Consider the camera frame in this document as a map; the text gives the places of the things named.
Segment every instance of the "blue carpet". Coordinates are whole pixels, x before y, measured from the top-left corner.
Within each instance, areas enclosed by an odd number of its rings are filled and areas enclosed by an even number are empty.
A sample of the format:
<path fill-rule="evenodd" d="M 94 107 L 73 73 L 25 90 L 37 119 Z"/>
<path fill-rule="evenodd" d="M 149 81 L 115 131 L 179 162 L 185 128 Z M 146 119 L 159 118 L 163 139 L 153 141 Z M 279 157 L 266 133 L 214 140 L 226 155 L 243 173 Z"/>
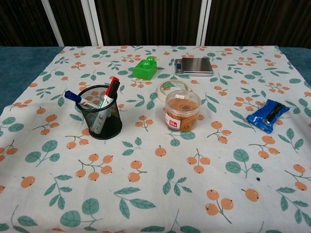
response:
<path fill-rule="evenodd" d="M 63 47 L 0 47 L 0 114 L 49 65 Z M 279 48 L 311 85 L 311 50 Z"/>

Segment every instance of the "pen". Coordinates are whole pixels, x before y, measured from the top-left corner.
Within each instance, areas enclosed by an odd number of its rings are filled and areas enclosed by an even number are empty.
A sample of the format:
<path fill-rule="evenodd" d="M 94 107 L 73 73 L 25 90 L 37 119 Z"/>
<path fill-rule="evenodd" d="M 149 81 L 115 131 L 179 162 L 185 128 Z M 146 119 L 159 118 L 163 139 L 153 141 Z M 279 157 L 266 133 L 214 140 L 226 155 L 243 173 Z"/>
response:
<path fill-rule="evenodd" d="M 119 85 L 120 85 L 119 79 L 114 77 L 106 90 L 106 93 L 99 108 L 104 108 L 113 101 L 113 98 L 115 97 L 118 91 Z M 102 131 L 106 118 L 110 116 L 111 116 L 110 109 L 105 109 L 103 111 L 98 112 L 91 124 L 91 130 L 94 133 L 99 134 Z"/>
<path fill-rule="evenodd" d="M 81 96 L 78 96 L 78 95 L 72 93 L 71 91 L 66 91 L 65 97 L 69 100 L 75 101 L 76 103 L 78 103 L 80 105 L 98 109 L 97 105 L 87 101 L 86 99 L 82 98 Z"/>

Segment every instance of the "plastic container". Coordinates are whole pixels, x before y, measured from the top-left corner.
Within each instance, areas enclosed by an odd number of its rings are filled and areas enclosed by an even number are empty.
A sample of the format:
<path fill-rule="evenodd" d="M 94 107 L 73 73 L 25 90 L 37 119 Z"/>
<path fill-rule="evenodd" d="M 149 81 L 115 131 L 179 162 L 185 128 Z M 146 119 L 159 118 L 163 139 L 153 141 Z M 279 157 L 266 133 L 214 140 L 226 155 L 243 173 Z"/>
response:
<path fill-rule="evenodd" d="M 91 86 L 80 92 L 79 96 L 100 106 L 107 88 L 106 85 Z M 92 137 L 105 140 L 116 136 L 121 131 L 122 122 L 117 107 L 117 97 L 116 94 L 108 106 L 100 109 L 89 109 L 87 106 L 76 103 L 77 108 L 81 110 L 86 120 Z"/>
<path fill-rule="evenodd" d="M 201 99 L 187 90 L 173 91 L 165 100 L 165 122 L 173 130 L 188 132 L 198 121 Z"/>

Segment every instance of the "blue marker cap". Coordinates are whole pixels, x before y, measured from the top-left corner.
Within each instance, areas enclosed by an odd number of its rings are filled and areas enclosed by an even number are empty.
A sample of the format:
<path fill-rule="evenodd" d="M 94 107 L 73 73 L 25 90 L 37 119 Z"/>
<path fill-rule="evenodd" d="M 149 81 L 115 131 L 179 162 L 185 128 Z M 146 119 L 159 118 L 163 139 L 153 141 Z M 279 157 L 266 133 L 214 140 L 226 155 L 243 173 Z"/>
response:
<path fill-rule="evenodd" d="M 66 91 L 65 97 L 69 100 L 75 101 L 76 103 L 80 103 L 82 100 L 81 96 L 78 96 L 78 95 L 72 93 L 71 91 Z"/>

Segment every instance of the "dark curtain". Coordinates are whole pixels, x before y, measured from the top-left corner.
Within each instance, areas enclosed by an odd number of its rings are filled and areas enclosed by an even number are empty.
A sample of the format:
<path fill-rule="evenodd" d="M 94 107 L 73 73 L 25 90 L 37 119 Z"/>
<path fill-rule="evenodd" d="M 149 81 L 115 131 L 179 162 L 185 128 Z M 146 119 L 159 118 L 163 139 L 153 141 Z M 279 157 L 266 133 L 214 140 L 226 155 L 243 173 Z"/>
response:
<path fill-rule="evenodd" d="M 58 46 L 39 0 L 0 0 L 0 46 Z"/>
<path fill-rule="evenodd" d="M 65 46 L 90 46 L 80 0 L 49 0 Z"/>
<path fill-rule="evenodd" d="M 195 45 L 201 0 L 95 0 L 104 45 Z"/>
<path fill-rule="evenodd" d="M 205 45 L 311 48 L 311 1 L 213 0 Z"/>

